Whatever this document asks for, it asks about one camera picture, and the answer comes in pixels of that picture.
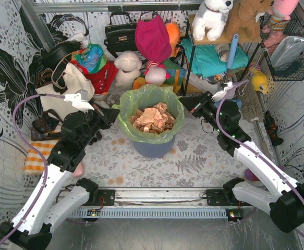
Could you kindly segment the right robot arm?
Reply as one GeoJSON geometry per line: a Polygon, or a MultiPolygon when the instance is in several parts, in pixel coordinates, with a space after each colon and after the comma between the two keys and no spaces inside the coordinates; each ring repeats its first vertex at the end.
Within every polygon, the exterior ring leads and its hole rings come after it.
{"type": "Polygon", "coordinates": [[[237,179],[230,188],[231,195],[268,214],[285,233],[302,225],[304,183],[276,166],[243,131],[239,125],[241,114],[237,103],[225,100],[215,106],[210,92],[179,100],[194,117],[203,118],[218,132],[217,141],[222,150],[246,165],[266,188],[263,190],[237,179]]]}

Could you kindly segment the green trash bag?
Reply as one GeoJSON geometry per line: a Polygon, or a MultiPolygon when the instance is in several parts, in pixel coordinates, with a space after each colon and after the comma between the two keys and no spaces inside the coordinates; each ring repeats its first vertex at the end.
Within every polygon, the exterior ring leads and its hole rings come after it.
{"type": "Polygon", "coordinates": [[[170,86],[146,84],[127,91],[113,107],[120,110],[122,133],[135,142],[169,142],[184,123],[184,107],[170,86]]]}

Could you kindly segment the blue trash bin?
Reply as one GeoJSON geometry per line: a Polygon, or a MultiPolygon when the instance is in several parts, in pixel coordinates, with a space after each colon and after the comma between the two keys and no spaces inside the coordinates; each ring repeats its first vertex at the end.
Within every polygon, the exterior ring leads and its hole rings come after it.
{"type": "Polygon", "coordinates": [[[163,158],[168,154],[175,142],[177,134],[166,133],[165,135],[153,133],[138,133],[129,135],[134,149],[147,158],[163,158]]]}

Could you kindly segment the blue floor squeegee mop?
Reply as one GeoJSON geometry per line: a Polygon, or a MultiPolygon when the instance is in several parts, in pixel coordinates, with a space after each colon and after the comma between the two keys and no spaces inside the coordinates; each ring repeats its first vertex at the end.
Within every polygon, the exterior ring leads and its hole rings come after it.
{"type": "Polygon", "coordinates": [[[236,49],[238,46],[238,41],[239,41],[239,34],[236,33],[233,35],[232,38],[232,42],[230,45],[230,51],[229,51],[229,58],[228,58],[228,62],[227,62],[227,70],[224,76],[224,80],[223,80],[223,93],[222,93],[222,99],[226,98],[226,94],[233,88],[233,81],[229,80],[229,76],[230,76],[230,71],[232,69],[233,66],[233,62],[234,62],[234,58],[235,58],[235,54],[236,54],[236,49]]]}

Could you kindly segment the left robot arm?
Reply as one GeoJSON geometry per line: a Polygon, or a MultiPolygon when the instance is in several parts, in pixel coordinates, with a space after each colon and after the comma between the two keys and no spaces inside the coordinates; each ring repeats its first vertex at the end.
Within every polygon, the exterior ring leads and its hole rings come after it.
{"type": "Polygon", "coordinates": [[[10,240],[23,249],[46,249],[53,232],[73,211],[98,199],[99,186],[83,178],[67,197],[53,204],[63,184],[84,158],[85,147],[96,140],[99,130],[110,128],[119,113],[119,109],[91,107],[86,112],[72,112],[65,117],[62,136],[47,159],[39,183],[13,220],[0,225],[0,245],[10,240]]]}

